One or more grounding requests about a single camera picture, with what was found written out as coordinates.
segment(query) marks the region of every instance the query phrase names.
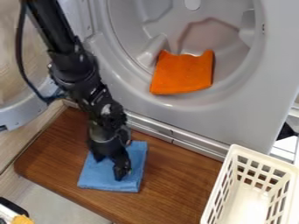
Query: orange cloth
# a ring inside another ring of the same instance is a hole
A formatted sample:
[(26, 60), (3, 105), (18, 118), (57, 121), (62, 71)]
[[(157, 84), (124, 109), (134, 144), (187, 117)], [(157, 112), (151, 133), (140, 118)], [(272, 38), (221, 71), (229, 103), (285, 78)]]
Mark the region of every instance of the orange cloth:
[(210, 87), (213, 57), (212, 50), (197, 57), (161, 51), (149, 91), (154, 95), (174, 95)]

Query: white appliance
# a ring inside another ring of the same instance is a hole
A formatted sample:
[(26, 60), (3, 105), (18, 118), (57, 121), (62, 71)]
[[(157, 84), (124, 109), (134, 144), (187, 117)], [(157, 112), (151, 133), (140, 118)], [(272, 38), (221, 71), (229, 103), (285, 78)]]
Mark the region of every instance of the white appliance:
[[(60, 3), (133, 128), (217, 159), (229, 144), (269, 153), (298, 93), (297, 0)], [(162, 49), (208, 48), (216, 54), (212, 87), (150, 94)]]

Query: blue cloth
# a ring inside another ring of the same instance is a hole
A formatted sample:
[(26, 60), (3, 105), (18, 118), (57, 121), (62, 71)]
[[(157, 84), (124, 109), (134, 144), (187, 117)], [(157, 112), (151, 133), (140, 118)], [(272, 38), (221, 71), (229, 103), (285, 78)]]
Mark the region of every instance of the blue cloth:
[(88, 153), (80, 175), (78, 187), (98, 189), (104, 191), (138, 193), (143, 178), (143, 168), (147, 155), (148, 145), (146, 142), (132, 142), (127, 148), (131, 160), (132, 172), (116, 181), (113, 172), (114, 163), (105, 158), (96, 163), (91, 152)]

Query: white plastic basket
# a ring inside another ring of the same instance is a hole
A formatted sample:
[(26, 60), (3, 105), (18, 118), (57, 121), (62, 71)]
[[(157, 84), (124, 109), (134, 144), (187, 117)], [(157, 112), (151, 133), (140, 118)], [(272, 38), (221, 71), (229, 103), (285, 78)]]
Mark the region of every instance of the white plastic basket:
[(298, 224), (299, 169), (232, 145), (201, 224)]

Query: wire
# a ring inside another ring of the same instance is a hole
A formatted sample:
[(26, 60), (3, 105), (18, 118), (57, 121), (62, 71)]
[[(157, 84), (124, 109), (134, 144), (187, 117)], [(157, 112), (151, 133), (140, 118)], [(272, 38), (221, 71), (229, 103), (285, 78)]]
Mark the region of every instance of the wire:
[(36, 94), (36, 96), (46, 104), (50, 104), (58, 98), (62, 98), (62, 94), (44, 97), (37, 88), (33, 85), (33, 83), (28, 79), (26, 72), (24, 70), (23, 64), (23, 33), (24, 33), (24, 22), (26, 17), (26, 3), (25, 1), (21, 1), (21, 10), (17, 22), (17, 34), (16, 34), (16, 61), (18, 70), (25, 81), (25, 83), (29, 86), (29, 88)]

